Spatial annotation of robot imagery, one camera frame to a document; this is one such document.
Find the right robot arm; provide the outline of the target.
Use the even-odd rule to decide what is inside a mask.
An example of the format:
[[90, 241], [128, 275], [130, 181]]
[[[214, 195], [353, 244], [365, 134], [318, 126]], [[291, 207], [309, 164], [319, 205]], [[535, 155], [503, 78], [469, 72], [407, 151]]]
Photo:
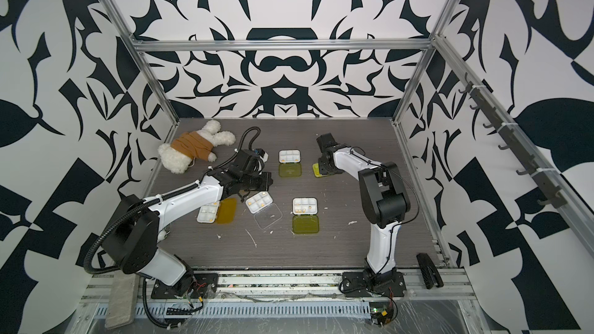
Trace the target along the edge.
[[321, 151], [321, 175], [347, 173], [358, 181], [362, 209], [371, 224], [367, 265], [375, 275], [389, 272], [396, 266], [398, 232], [411, 208], [398, 166], [369, 159], [356, 148], [336, 142], [330, 133], [319, 136], [316, 142]]

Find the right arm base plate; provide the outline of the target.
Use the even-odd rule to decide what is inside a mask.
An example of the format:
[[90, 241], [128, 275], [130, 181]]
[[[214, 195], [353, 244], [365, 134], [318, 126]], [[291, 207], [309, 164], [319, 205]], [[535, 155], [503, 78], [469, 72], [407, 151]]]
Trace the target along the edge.
[[382, 274], [373, 274], [368, 269], [362, 272], [343, 272], [338, 289], [348, 298], [372, 295], [401, 298], [407, 292], [404, 276], [395, 268]]

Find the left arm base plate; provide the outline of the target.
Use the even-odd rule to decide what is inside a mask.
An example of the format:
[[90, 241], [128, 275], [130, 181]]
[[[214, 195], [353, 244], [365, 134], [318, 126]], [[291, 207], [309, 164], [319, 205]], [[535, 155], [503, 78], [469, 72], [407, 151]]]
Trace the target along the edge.
[[218, 280], [219, 275], [217, 273], [195, 273], [193, 278], [186, 275], [173, 286], [157, 281], [151, 292], [151, 298], [210, 298], [217, 292]]

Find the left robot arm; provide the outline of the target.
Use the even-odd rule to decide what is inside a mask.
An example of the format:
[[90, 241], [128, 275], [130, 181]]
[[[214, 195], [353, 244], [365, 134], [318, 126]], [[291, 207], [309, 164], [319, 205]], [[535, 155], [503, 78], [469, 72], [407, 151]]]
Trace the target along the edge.
[[84, 257], [90, 275], [121, 271], [155, 279], [179, 295], [195, 284], [193, 269], [159, 247], [160, 235], [179, 218], [242, 192], [266, 191], [272, 174], [262, 148], [240, 149], [230, 162], [207, 170], [197, 181], [165, 194], [123, 199]]

